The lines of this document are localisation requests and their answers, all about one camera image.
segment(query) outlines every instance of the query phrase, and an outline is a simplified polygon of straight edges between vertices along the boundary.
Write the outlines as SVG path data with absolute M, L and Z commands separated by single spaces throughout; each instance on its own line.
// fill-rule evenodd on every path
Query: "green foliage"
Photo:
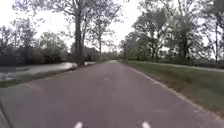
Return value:
M 57 34 L 45 32 L 35 39 L 29 19 L 17 19 L 0 28 L 0 65 L 44 64 L 66 61 L 67 46 Z

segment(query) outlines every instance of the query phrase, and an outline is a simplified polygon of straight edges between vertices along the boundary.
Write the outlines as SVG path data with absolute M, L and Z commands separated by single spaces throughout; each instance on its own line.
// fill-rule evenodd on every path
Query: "tree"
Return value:
M 40 37 L 40 47 L 45 57 L 45 63 L 57 63 L 67 59 L 68 48 L 55 33 L 43 33 Z
M 91 35 L 92 38 L 97 40 L 97 47 L 101 53 L 102 44 L 106 43 L 102 41 L 102 37 L 105 35 L 113 34 L 113 31 L 108 29 L 108 26 L 117 21 L 121 5 L 114 2 L 114 0 L 97 0 L 95 3 L 95 11 L 93 12 Z
M 215 63 L 222 58 L 224 50 L 224 2 L 222 0 L 204 0 L 202 16 L 205 19 L 202 33 L 208 39 L 208 47 L 215 55 Z
M 163 9 L 147 10 L 142 12 L 133 27 L 140 33 L 142 43 L 150 52 L 153 61 L 156 60 L 159 50 L 163 47 L 162 36 L 165 34 L 166 16 Z
M 16 6 L 22 10 L 28 10 L 29 8 L 41 10 L 52 10 L 54 12 L 62 12 L 67 18 L 72 19 L 75 22 L 75 57 L 78 66 L 84 65 L 83 45 L 81 35 L 81 23 L 84 15 L 88 15 L 87 8 L 92 8 L 93 0 L 20 0 L 17 1 Z

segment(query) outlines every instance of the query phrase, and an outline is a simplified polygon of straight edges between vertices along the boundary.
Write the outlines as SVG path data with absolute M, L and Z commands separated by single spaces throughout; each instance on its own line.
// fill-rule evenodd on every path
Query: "distant trees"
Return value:
M 45 32 L 35 38 L 29 19 L 16 19 L 0 27 L 0 65 L 44 64 L 66 61 L 68 49 L 57 34 Z
M 66 20 L 75 25 L 75 33 L 63 33 L 74 38 L 73 47 L 78 66 L 84 65 L 84 42 L 86 36 L 98 41 L 99 51 L 102 36 L 108 33 L 108 26 L 118 16 L 120 5 L 113 0 L 16 0 L 15 9 L 23 11 L 40 10 L 63 13 Z
M 222 0 L 141 1 L 142 15 L 124 41 L 129 59 L 195 64 L 215 56 L 218 62 L 224 57 L 223 7 Z

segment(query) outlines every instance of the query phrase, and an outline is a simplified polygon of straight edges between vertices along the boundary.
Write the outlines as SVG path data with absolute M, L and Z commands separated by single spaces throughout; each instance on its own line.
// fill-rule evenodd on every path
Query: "leafy tree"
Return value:
M 118 21 L 121 5 L 115 3 L 114 0 L 97 0 L 94 9 L 90 31 L 92 39 L 97 40 L 97 47 L 101 53 L 102 44 L 106 43 L 102 37 L 113 34 L 108 26 L 113 21 Z
M 45 63 L 57 63 L 65 61 L 67 58 L 68 48 L 55 33 L 43 33 L 40 37 L 40 47 L 45 57 Z
M 150 52 L 152 60 L 155 61 L 159 50 L 163 47 L 162 36 L 165 34 L 166 16 L 163 9 L 143 12 L 133 25 L 140 33 L 145 48 Z
M 202 33 L 208 39 L 208 47 L 215 55 L 215 63 L 222 58 L 224 50 L 224 2 L 222 0 L 201 1 L 204 18 Z

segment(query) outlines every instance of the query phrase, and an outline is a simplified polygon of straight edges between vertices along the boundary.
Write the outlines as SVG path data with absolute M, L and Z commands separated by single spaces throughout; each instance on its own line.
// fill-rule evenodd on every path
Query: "white road marking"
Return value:
M 152 127 L 150 126 L 148 122 L 145 121 L 142 123 L 142 128 L 152 128 Z
M 74 128 L 83 128 L 83 123 L 82 122 L 78 122 Z

